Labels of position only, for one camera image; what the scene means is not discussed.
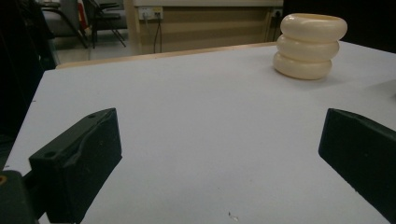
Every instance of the white table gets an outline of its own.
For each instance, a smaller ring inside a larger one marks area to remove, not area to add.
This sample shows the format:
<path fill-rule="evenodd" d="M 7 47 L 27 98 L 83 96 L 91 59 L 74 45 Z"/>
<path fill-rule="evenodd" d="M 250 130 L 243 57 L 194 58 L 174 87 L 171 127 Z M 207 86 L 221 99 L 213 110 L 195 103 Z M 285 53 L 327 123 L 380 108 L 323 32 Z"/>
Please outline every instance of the white table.
<path fill-rule="evenodd" d="M 327 78 L 302 81 L 274 70 L 275 52 L 48 71 L 7 169 L 25 175 L 35 151 L 84 116 L 116 107 L 123 159 L 83 223 L 388 223 L 318 144 L 329 107 L 396 130 L 396 55 L 341 43 Z"/>

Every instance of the office chair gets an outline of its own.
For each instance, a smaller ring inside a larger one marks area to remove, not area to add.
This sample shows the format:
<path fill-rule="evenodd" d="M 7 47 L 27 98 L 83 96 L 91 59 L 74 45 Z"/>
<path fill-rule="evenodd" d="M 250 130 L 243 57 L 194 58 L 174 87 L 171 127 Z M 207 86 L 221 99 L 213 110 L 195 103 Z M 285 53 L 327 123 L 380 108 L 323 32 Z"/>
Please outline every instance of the office chair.
<path fill-rule="evenodd" d="M 55 37 L 76 36 L 85 49 L 88 47 L 84 41 L 85 33 L 79 23 L 77 0 L 60 0 L 60 4 L 44 3 L 41 7 L 47 25 Z"/>
<path fill-rule="evenodd" d="M 92 48 L 95 48 L 95 42 L 97 42 L 98 30 L 111 30 L 114 36 L 125 46 L 122 40 L 125 40 L 117 27 L 113 24 L 113 21 L 120 21 L 121 14 L 115 12 L 106 11 L 109 8 L 118 7 L 119 5 L 109 4 L 98 4 L 95 0 L 83 0 L 85 13 L 88 17 L 88 22 L 92 29 Z"/>
<path fill-rule="evenodd" d="M 396 1 L 375 4 L 352 0 L 284 0 L 284 15 L 325 14 L 343 18 L 348 26 L 343 41 L 396 53 Z"/>

